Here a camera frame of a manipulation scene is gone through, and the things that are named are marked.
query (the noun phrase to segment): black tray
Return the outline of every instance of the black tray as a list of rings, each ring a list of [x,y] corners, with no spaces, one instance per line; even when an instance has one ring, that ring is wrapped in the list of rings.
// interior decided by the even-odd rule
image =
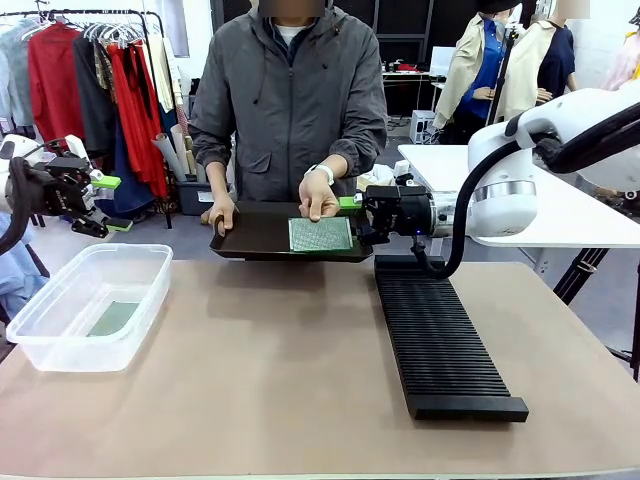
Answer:
[[[328,253],[295,253],[289,250],[289,219],[300,217],[295,203],[238,202],[233,230],[222,236],[218,228],[211,250],[223,258],[260,261],[302,261],[360,263],[373,254],[373,248],[354,240],[349,251]],[[348,215],[352,233],[367,223],[363,211]]]

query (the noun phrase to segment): wristwatch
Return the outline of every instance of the wristwatch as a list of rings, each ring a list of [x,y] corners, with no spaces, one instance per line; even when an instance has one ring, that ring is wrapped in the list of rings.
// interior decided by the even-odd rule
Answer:
[[[309,170],[307,170],[307,173],[305,173],[304,176],[306,177],[307,175],[309,175],[311,172],[315,170],[322,170],[324,173],[327,174],[327,176],[329,177],[329,186],[332,186],[335,183],[335,180],[333,178],[333,170],[331,170],[326,165],[314,165]]]

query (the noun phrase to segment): gray jacket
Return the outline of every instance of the gray jacket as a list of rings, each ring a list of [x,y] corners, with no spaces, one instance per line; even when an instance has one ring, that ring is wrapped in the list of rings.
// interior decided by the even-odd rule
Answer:
[[[254,8],[211,41],[190,122],[198,162],[227,165],[235,131],[241,200],[299,200],[306,171],[330,154],[349,164],[334,192],[353,194],[387,140],[380,67],[373,31],[331,4],[290,66]]]
[[[37,27],[37,22],[25,18],[0,35],[0,117],[13,117],[18,126],[34,124],[27,62],[29,41],[21,38]]]

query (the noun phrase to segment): beige jacket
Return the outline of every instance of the beige jacket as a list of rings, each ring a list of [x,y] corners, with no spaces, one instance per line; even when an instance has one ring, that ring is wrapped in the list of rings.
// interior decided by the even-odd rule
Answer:
[[[550,22],[536,22],[513,47],[504,87],[498,101],[497,119],[511,120],[536,106],[538,72],[555,32],[556,27]]]
[[[476,15],[456,44],[447,83],[436,107],[436,118],[433,123],[435,128],[443,128],[451,120],[460,100],[478,76],[483,59],[484,21],[480,15]]]

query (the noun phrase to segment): red garment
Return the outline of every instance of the red garment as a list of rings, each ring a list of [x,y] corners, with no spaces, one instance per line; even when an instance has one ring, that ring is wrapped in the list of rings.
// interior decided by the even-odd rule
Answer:
[[[73,41],[80,32],[55,23],[29,40],[29,84],[35,124],[45,142],[84,138]]]
[[[164,157],[152,140],[162,133],[158,100],[144,62],[141,45],[124,50],[107,47],[113,67],[118,113],[127,141],[131,169],[148,183],[156,197],[168,194]]]

